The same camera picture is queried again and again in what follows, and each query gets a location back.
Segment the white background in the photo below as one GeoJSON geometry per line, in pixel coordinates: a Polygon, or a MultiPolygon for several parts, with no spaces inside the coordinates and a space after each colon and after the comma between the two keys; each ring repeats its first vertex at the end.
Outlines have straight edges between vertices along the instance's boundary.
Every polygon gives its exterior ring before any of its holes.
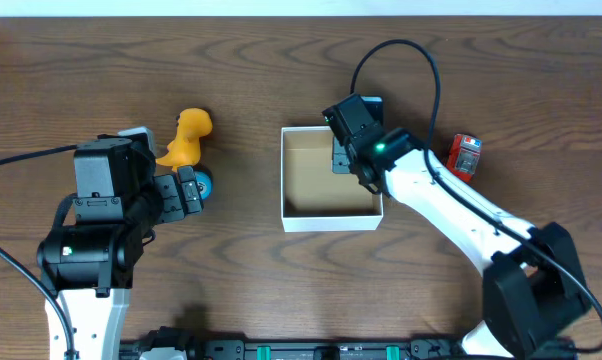
{"type": "Polygon", "coordinates": [[[0,0],[0,16],[602,15],[602,0],[0,0]]]}

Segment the wooden tabletop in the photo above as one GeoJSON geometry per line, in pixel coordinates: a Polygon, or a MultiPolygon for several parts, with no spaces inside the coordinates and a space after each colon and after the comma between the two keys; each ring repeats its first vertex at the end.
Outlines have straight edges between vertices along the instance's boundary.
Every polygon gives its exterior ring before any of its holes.
{"type": "MultiPolygon", "coordinates": [[[[281,225],[280,128],[321,125],[356,63],[390,38],[439,63],[438,148],[457,132],[482,139],[471,185],[566,227],[602,303],[602,18],[0,19],[0,158],[140,125],[164,153],[180,111],[211,111],[214,194],[200,216],[156,228],[126,338],[162,325],[255,339],[460,336],[481,320],[480,276],[414,211],[386,199],[374,232],[281,225]]],[[[401,47],[358,83],[384,97],[389,128],[421,137],[433,89],[425,60],[401,47]]],[[[70,153],[0,167],[0,245],[39,274],[37,246],[74,190],[70,153]]],[[[595,345],[601,325],[591,312],[566,333],[595,345]]],[[[43,298],[0,260],[0,359],[47,356],[43,298]]]]}

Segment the yellow giraffe toy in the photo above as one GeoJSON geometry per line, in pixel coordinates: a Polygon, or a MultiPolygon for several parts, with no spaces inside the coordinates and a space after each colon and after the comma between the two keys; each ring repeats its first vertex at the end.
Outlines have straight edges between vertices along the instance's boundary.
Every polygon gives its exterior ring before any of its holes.
{"type": "Polygon", "coordinates": [[[168,144],[168,153],[157,159],[157,164],[172,166],[177,171],[180,166],[196,165],[201,160],[199,138],[212,132],[210,115],[201,109],[185,109],[179,114],[177,136],[168,144]]]}

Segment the white box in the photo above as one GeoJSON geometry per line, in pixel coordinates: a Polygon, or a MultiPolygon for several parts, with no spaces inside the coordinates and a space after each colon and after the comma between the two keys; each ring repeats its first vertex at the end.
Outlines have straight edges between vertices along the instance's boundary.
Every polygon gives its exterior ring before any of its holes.
{"type": "Polygon", "coordinates": [[[383,201],[352,174],[332,173],[329,126],[281,129],[281,221],[285,232],[375,230],[383,201]]]}

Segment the blue round object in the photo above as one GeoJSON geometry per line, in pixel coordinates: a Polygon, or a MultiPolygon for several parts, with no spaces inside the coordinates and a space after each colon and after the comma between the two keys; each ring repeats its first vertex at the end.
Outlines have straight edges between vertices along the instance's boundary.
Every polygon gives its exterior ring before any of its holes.
{"type": "Polygon", "coordinates": [[[197,187],[199,188],[201,200],[207,199],[212,194],[212,180],[208,174],[201,171],[195,171],[194,176],[197,178],[197,187]]]}

